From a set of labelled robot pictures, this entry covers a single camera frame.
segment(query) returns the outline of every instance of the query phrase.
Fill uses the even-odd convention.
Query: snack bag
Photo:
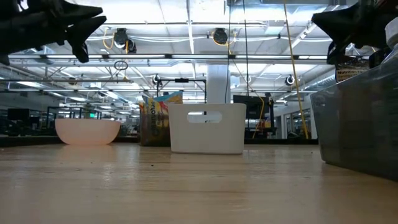
[[[182,92],[149,98],[143,96],[141,146],[170,146],[169,103],[182,103]]]

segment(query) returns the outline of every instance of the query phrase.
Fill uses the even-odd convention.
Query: ceiling
[[[108,20],[88,39],[90,55],[123,55],[125,52],[112,46],[113,32],[120,27],[127,28],[129,37],[137,46],[137,54],[187,54],[187,55],[227,55],[228,47],[217,45],[211,33],[215,28],[224,28],[229,35],[230,54],[234,55],[290,55],[289,34],[292,41],[294,55],[320,55],[319,60],[308,62],[297,60],[295,70],[300,89],[309,90],[320,86],[324,78],[330,77],[333,67],[325,64],[325,55],[331,42],[330,38],[312,24],[310,19],[314,13],[339,10],[347,6],[329,6],[331,2],[356,1],[287,1],[287,17],[289,31],[285,23],[283,0],[246,0],[243,9],[242,1],[234,1],[231,7],[224,0],[74,0],[77,4],[100,6]],[[50,44],[45,49],[46,54],[71,55],[68,44],[58,46]],[[348,54],[370,54],[371,49],[348,49]],[[11,58],[12,71],[8,77],[37,80],[38,78],[53,78],[67,80],[76,78],[82,80],[96,80],[98,85],[108,90],[134,90],[134,92],[116,92],[126,101],[140,100],[141,90],[151,90],[146,94],[154,95],[152,78],[158,74],[161,78],[206,78],[207,67],[212,64],[226,65],[232,76],[240,77],[239,71],[246,76],[248,72],[249,84],[255,90],[281,91],[292,90],[285,85],[285,78],[293,74],[292,62],[289,60],[249,60],[248,70],[245,60],[215,60],[215,59],[151,59],[140,58],[127,60],[128,69],[118,72],[114,68],[117,60],[92,59],[90,63],[82,65],[74,59],[53,58],[48,61],[24,59],[15,55]],[[116,83],[111,77],[123,78],[131,82]],[[233,94],[245,94],[246,83],[240,77],[240,86]],[[28,86],[14,84],[15,88]],[[204,99],[200,85],[194,83],[170,82],[164,90],[195,90],[184,93],[184,98],[194,100]],[[88,89],[86,83],[46,83],[43,88],[52,89]],[[62,96],[76,95],[76,93],[59,92]],[[80,97],[93,101],[106,101],[98,98],[95,92],[88,92]],[[274,98],[285,98],[284,93],[273,93]]]

